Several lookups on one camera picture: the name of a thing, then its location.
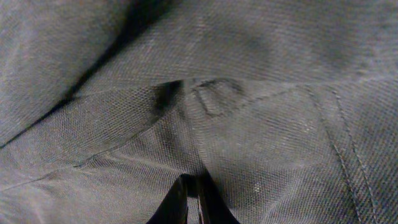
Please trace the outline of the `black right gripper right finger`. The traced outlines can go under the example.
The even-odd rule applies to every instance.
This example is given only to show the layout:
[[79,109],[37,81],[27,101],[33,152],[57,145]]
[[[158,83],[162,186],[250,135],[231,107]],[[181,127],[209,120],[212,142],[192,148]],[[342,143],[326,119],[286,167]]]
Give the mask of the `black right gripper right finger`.
[[209,175],[197,177],[198,214],[201,224],[240,224],[224,203]]

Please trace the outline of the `black t-shirt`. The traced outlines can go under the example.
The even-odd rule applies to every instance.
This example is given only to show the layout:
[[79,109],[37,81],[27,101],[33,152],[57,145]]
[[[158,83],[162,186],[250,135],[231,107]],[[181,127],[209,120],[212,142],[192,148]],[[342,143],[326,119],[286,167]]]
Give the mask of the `black t-shirt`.
[[397,2],[2,1],[1,222],[397,222]]

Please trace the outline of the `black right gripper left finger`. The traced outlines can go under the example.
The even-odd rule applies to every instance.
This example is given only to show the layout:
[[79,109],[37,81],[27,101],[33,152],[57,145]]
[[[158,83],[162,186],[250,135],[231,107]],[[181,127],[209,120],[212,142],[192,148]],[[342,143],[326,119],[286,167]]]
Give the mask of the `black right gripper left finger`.
[[187,184],[180,176],[147,224],[187,224]]

